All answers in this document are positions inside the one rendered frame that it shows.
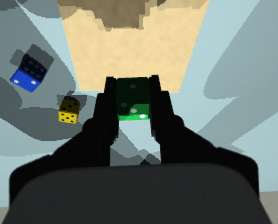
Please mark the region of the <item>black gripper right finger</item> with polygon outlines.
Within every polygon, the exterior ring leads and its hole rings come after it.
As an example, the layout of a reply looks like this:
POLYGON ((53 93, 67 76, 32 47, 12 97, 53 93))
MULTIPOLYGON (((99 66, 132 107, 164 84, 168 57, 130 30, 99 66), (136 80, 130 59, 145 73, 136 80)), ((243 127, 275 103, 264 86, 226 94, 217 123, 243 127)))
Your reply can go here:
POLYGON ((244 175, 260 199, 259 171, 255 160, 222 147, 217 148, 185 127, 183 119, 173 112, 169 91, 161 90, 159 75, 151 75, 149 85, 151 136, 160 144, 161 164, 212 163, 235 169, 244 175))

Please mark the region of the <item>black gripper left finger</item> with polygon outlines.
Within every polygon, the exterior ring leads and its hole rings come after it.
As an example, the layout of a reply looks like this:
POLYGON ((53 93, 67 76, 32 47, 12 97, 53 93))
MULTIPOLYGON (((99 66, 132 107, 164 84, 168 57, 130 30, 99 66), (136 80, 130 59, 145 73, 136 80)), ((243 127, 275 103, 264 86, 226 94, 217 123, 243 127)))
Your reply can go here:
POLYGON ((110 166, 110 146, 116 143, 119 119, 115 102, 116 78, 107 76, 104 93, 98 93, 93 118, 82 131, 45 155, 16 168, 9 177, 9 207, 31 179, 55 170, 110 166), (105 165, 104 165, 105 164, 105 165))

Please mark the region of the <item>green die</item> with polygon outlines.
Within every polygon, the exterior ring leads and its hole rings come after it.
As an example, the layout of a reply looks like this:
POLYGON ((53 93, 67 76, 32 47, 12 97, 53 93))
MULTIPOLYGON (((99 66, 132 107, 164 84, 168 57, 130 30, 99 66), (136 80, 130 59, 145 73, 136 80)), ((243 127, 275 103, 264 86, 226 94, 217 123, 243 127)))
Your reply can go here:
POLYGON ((115 102, 120 121, 149 120, 151 110, 149 78, 118 78, 115 102))

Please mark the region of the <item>yellow die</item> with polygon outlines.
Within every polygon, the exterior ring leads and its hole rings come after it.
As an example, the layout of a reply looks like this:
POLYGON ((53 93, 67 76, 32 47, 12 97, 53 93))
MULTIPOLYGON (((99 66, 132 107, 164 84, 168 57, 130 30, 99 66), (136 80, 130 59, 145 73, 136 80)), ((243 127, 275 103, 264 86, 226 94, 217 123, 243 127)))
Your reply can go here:
POLYGON ((59 108, 59 121, 76 124, 79 110, 80 102, 63 99, 59 108))

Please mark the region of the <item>tan square mat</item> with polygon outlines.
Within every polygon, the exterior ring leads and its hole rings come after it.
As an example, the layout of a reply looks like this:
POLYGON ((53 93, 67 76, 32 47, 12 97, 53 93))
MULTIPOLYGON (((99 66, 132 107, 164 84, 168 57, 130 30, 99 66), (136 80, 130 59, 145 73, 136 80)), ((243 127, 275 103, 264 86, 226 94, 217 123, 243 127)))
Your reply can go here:
POLYGON ((179 93, 210 0, 57 0, 80 90, 159 75, 179 93))

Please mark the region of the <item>blue die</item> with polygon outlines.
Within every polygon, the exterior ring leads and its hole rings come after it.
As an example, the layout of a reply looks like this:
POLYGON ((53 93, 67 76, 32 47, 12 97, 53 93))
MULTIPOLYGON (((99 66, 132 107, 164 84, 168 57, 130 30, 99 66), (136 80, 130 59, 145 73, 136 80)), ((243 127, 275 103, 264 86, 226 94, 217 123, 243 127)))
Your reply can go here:
POLYGON ((26 58, 12 75, 10 81, 29 92, 33 92, 41 84, 46 73, 46 69, 26 58))

